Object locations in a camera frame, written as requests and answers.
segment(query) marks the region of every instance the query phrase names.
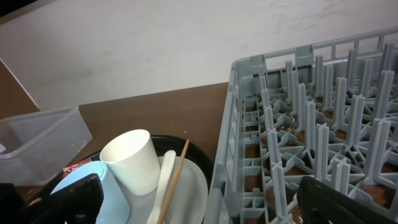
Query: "plastic dish rack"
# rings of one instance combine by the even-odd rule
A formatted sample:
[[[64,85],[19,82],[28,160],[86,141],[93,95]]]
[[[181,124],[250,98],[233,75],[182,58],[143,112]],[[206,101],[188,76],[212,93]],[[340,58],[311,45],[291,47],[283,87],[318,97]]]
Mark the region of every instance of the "plastic dish rack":
[[[398,221],[394,34],[235,61],[204,223],[300,223],[295,193],[305,175]],[[392,201],[377,203],[374,188]]]

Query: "paper cup rim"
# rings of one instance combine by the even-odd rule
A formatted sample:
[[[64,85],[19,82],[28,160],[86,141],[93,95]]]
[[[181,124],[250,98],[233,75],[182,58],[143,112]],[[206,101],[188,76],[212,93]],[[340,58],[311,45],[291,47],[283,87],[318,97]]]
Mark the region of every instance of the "paper cup rim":
[[[139,148],[139,149],[133,150],[130,154],[128,154],[124,158],[118,159],[116,161],[110,161],[110,160],[107,160],[107,159],[103,158],[105,152],[112,150],[110,148],[110,145],[114,144],[116,141],[120,140],[121,138],[126,138],[126,137],[128,137],[131,134],[136,133],[136,132],[143,132],[146,135],[144,139],[141,139],[140,144],[138,144],[139,146],[136,147],[136,148]],[[137,152],[139,152],[148,143],[149,140],[150,140],[150,133],[147,130],[145,130],[145,129],[136,129],[136,130],[128,131],[126,133],[123,133],[123,134],[117,136],[116,138],[112,139],[109,143],[107,143],[107,145],[105,145],[105,147],[102,149],[101,153],[99,154],[99,159],[101,161],[107,163],[107,164],[114,164],[114,163],[123,161],[123,160],[125,160],[127,158],[130,158],[131,156],[133,156]]]

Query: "black plate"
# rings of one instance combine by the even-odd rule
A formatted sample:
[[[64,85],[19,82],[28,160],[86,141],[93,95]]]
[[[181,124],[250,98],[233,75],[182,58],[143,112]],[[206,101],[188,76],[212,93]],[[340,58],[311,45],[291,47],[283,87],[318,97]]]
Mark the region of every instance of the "black plate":
[[[181,156],[182,149],[185,145],[185,139],[166,136],[166,135],[152,135],[152,142],[156,150],[157,156],[164,156],[164,154],[169,150],[174,150],[177,156]],[[98,161],[100,159],[100,152],[98,151],[84,159],[92,158],[93,161]],[[196,145],[189,142],[186,159],[194,162],[203,172],[207,180],[207,187],[210,189],[211,176],[213,175],[213,162],[210,158],[200,150]],[[35,198],[46,198],[50,195],[51,191],[57,186],[57,184],[62,180],[63,172],[59,173],[54,179],[47,183],[43,189],[38,192],[35,197],[32,197],[27,203],[29,204]]]

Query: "brown table surface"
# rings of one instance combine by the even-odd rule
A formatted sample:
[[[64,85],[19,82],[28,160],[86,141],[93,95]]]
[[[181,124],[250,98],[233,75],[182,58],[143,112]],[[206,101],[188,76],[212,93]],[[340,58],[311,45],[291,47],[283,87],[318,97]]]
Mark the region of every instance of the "brown table surface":
[[[39,111],[0,59],[0,119]]]
[[[116,136],[133,129],[146,129],[151,134],[166,134],[189,139],[214,160],[227,88],[227,83],[220,83],[81,105],[80,113],[93,135],[93,140],[70,164],[98,152]],[[397,170],[393,168],[383,167],[383,170],[396,172]],[[41,187],[34,187],[36,190],[29,192],[31,189],[32,187],[21,191],[25,198],[30,198]],[[394,196],[391,189],[379,186],[367,186],[365,191],[371,194],[378,204],[385,207],[389,207]],[[267,198],[272,201],[271,190],[267,191]],[[300,214],[298,207],[292,213],[294,220],[298,222]]]

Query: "wooden chopstick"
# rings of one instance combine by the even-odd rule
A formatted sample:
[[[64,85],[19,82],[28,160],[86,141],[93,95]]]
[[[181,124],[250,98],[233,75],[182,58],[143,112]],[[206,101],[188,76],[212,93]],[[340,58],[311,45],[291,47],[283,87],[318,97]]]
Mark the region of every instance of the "wooden chopstick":
[[[189,145],[189,140],[186,141],[184,149],[182,150],[181,156],[180,156],[180,160],[178,162],[177,168],[174,172],[172,181],[170,183],[170,188],[166,193],[166,197],[162,206],[162,209],[160,210],[160,214],[159,214],[159,218],[157,219],[157,223],[156,224],[163,224],[165,218],[166,218],[166,214],[167,214],[167,210],[169,209],[170,206],[170,202],[172,200],[173,197],[173,193],[174,193],[174,189],[175,186],[177,184],[178,181],[178,177],[180,176],[180,172],[182,169],[182,164],[184,163],[184,158],[185,158],[185,154],[187,153],[187,149],[188,149],[188,145]]]

